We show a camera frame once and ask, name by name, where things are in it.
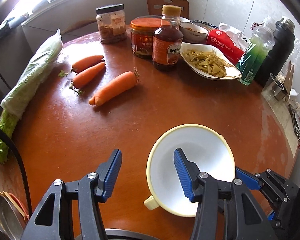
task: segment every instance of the oval plate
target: oval plate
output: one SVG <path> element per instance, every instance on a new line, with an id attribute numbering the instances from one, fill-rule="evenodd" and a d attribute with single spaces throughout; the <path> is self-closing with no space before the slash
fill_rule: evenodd
<path id="1" fill-rule="evenodd" d="M 201 71 L 200 69 L 195 68 L 192 66 L 189 62 L 186 61 L 185 57 L 183 56 L 183 52 L 186 53 L 188 49 L 193 49 L 195 51 L 202 51 L 202 52 L 210 52 L 214 51 L 217 56 L 221 59 L 224 59 L 227 63 L 231 65 L 231 67 L 226 67 L 226 77 L 219 78 L 219 77 L 214 77 L 212 75 L 209 75 L 208 73 L 205 73 L 204 71 Z M 207 45 L 207 44 L 191 44 L 191 43 L 186 43 L 183 42 L 181 44 L 181 49 L 180 49 L 180 55 L 183 58 L 183 60 L 190 66 L 190 68 L 199 74 L 200 76 L 211 79 L 211 80 L 231 80 L 231 79 L 238 79 L 241 78 L 241 73 L 240 71 L 233 65 L 231 62 L 226 58 L 225 55 L 216 47 L 212 45 Z"/>

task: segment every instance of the mug handle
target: mug handle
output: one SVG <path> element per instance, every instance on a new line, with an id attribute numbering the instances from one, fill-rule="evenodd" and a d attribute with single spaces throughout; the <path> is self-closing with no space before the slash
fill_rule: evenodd
<path id="1" fill-rule="evenodd" d="M 157 201 L 154 199 L 154 197 L 151 195 L 150 197 L 148 197 L 144 203 L 143 203 L 149 210 L 153 210 L 155 208 L 157 208 L 158 206 L 160 206 Z"/>

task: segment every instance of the black thermos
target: black thermos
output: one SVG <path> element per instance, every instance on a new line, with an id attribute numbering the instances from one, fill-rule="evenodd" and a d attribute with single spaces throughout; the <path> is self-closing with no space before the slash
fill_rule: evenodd
<path id="1" fill-rule="evenodd" d="M 254 80 L 264 87 L 270 77 L 280 72 L 287 58 L 294 48 L 294 24 L 285 16 L 275 23 L 277 26 L 273 33 L 274 46 L 269 51 L 262 65 L 260 66 Z"/>

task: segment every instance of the green drink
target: green drink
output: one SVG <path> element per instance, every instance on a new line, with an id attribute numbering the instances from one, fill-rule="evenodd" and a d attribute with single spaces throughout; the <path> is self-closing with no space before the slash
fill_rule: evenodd
<path id="1" fill-rule="evenodd" d="M 274 45 L 273 31 L 276 25 L 270 16 L 263 20 L 263 25 L 254 28 L 250 44 L 237 63 L 236 67 L 241 72 L 239 81 L 250 85 L 256 76 L 262 62 Z"/>

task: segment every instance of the glass cup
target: glass cup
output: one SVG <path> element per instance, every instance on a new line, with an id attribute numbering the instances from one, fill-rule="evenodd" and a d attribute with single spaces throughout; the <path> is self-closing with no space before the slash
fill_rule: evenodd
<path id="1" fill-rule="evenodd" d="M 270 101 L 273 97 L 275 97 L 283 90 L 284 90 L 283 84 L 277 79 L 275 75 L 271 73 L 261 94 L 266 101 Z"/>

